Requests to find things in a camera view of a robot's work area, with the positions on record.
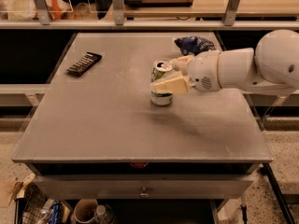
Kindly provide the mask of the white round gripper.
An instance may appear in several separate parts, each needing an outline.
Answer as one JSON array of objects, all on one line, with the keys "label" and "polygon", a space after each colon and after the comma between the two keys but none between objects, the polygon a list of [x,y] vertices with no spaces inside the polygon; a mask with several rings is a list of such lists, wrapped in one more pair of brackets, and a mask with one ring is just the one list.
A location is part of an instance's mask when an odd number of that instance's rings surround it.
[{"label": "white round gripper", "polygon": [[182,94],[187,93],[193,84],[194,88],[201,92],[219,91],[219,55],[218,50],[210,50],[194,57],[187,55],[171,59],[170,62],[177,72],[151,82],[150,90],[155,93]]}]

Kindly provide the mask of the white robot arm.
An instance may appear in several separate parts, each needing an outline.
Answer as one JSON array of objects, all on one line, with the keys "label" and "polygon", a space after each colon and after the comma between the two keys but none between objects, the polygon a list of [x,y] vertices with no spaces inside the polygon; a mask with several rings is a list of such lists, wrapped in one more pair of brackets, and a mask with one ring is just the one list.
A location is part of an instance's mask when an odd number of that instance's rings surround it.
[{"label": "white robot arm", "polygon": [[209,50],[170,61],[174,69],[150,84],[156,93],[186,93],[221,89],[286,95],[299,89],[299,33],[276,30],[257,46]]}]

